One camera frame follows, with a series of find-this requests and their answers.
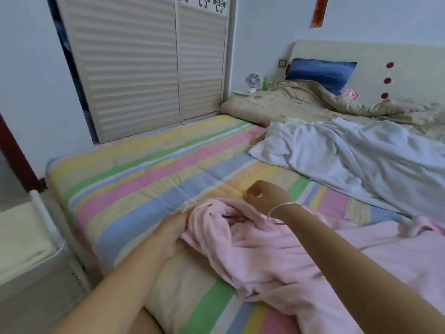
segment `pink blanket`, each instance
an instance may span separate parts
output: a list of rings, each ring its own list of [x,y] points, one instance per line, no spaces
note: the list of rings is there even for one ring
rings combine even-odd
[[[445,314],[445,237],[428,218],[359,227],[309,211]],[[296,315],[304,334],[361,333],[292,231],[278,223],[241,199],[209,199],[193,209],[182,238],[240,298]]]

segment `person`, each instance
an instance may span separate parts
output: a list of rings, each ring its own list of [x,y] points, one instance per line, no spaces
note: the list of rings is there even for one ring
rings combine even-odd
[[[244,199],[265,215],[292,202],[279,186],[262,180]],[[444,315],[311,213],[289,204],[271,217],[293,231],[365,334],[445,333]],[[137,322],[145,322],[145,333],[159,333],[140,311],[164,263],[176,253],[187,219],[187,213],[164,219],[53,334],[126,334]]]

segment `person's right arm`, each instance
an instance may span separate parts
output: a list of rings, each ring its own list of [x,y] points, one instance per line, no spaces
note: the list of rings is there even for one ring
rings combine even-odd
[[[264,214],[292,201],[279,186],[262,180],[244,199]],[[445,333],[444,315],[313,214],[285,205],[271,217],[297,236],[364,333]]]

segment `wardrobe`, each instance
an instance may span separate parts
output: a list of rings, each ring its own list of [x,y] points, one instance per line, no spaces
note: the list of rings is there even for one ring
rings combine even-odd
[[[57,0],[99,142],[219,109],[230,0]]]

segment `blue stripe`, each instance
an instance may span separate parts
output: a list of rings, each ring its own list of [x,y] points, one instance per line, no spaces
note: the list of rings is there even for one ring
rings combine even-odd
[[[380,223],[382,221],[389,221],[394,220],[400,223],[406,217],[404,217],[402,214],[394,212],[394,211],[388,211],[381,207],[376,206],[370,206],[369,207],[370,212],[370,224]]]
[[[225,334],[242,334],[254,308],[254,302],[243,302]]]
[[[318,190],[321,188],[320,183],[315,183],[315,186],[312,188],[310,194],[307,196],[306,200],[304,201],[303,205],[309,205],[312,200],[314,199],[315,195],[317,194]]]
[[[140,165],[138,165],[136,167],[130,168],[128,170],[125,170],[124,172],[121,172],[119,175],[114,175],[111,178],[107,178],[107,179],[105,179],[105,180],[103,180],[103,181],[101,181],[99,183],[94,183],[93,185],[91,185],[90,187],[88,187],[85,190],[81,191],[80,193],[78,193],[76,196],[74,196],[71,199],[71,201],[69,203],[70,210],[73,211],[75,209],[75,207],[81,202],[81,200],[85,196],[88,196],[89,194],[93,193],[94,191],[96,191],[97,189],[99,189],[101,187],[113,184],[113,183],[119,181],[120,179],[123,179],[123,178],[125,178],[127,176],[130,176],[130,175],[132,175],[132,174],[134,174],[136,172],[146,171],[148,168],[153,167],[153,166],[159,164],[160,162],[164,162],[166,160],[177,158],[177,157],[182,157],[185,154],[192,153],[192,152],[196,151],[197,149],[201,148],[203,145],[211,144],[211,143],[213,143],[213,142],[215,142],[217,140],[220,140],[220,139],[232,136],[234,134],[237,134],[238,132],[240,132],[242,130],[245,130],[246,128],[249,128],[252,125],[253,124],[243,125],[242,127],[237,128],[236,130],[231,130],[231,131],[229,131],[229,132],[227,132],[227,133],[225,133],[223,135],[216,136],[216,137],[214,137],[214,138],[212,138],[210,140],[200,142],[200,143],[198,143],[196,145],[193,145],[191,147],[180,149],[180,150],[175,151],[175,152],[173,152],[171,154],[165,155],[164,157],[157,158],[157,159],[155,159],[155,160],[153,160],[151,162],[143,163],[143,164],[140,164]]]
[[[121,250],[134,238],[159,223],[184,202],[199,195],[203,190],[222,181],[238,168],[252,161],[247,151],[208,168],[205,172],[183,181],[158,197],[136,207],[130,213],[110,224],[96,242],[99,258],[109,268]]]

